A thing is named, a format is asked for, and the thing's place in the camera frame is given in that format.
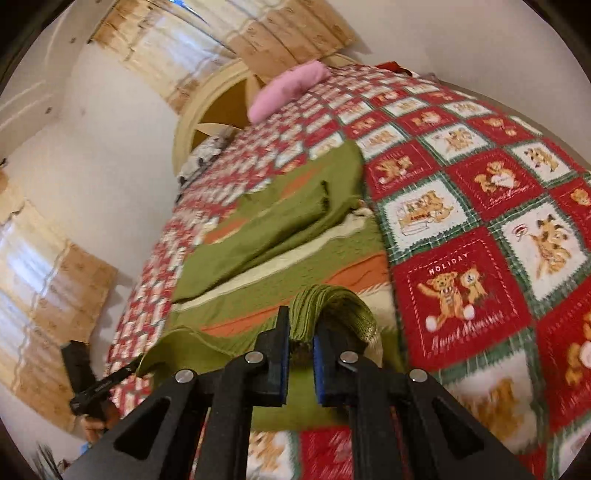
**person's hand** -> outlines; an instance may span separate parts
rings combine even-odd
[[[111,400],[106,400],[101,404],[103,412],[105,414],[106,421],[95,419],[93,417],[83,417],[82,426],[84,427],[84,433],[86,440],[92,445],[100,439],[104,429],[111,429],[119,423],[119,410],[115,407],[115,404]]]

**teddy bear print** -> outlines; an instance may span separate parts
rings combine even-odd
[[[462,295],[456,286],[455,279],[457,272],[439,274],[435,278],[427,280],[427,287],[422,283],[418,289],[427,297],[439,300],[440,313],[437,317],[429,315],[425,320],[425,326],[429,332],[439,330],[448,318],[456,317],[460,320],[472,320],[474,318],[474,307],[468,304],[463,305]]]
[[[583,316],[583,336],[586,341],[582,345],[571,343],[566,352],[569,366],[564,379],[570,387],[581,383],[584,369],[591,369],[591,310]]]
[[[480,297],[486,296],[486,290],[480,283],[480,272],[474,265],[470,270],[464,272],[460,277],[462,287],[468,290],[468,302],[474,304]]]
[[[512,437],[524,421],[515,414],[518,404],[513,393],[513,379],[501,379],[483,397],[458,396],[457,400],[472,416],[482,423],[495,437],[504,441]]]

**curtain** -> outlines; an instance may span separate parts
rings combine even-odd
[[[176,111],[237,57],[265,83],[350,45],[326,0],[119,0],[93,36]]]
[[[70,242],[0,171],[0,381],[69,430],[73,396],[60,354],[89,341],[116,269]]]

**pink pillow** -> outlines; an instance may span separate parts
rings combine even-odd
[[[251,124],[269,118],[279,108],[297,100],[314,85],[330,76],[330,70],[322,62],[312,60],[283,72],[264,87],[248,109]]]

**arched headboard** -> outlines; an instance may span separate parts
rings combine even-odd
[[[355,62],[339,53],[322,59],[331,67]],[[193,150],[208,135],[226,125],[239,129],[250,123],[248,107],[263,87],[241,59],[236,59],[212,74],[185,104],[178,120],[173,144],[173,172],[178,174]]]

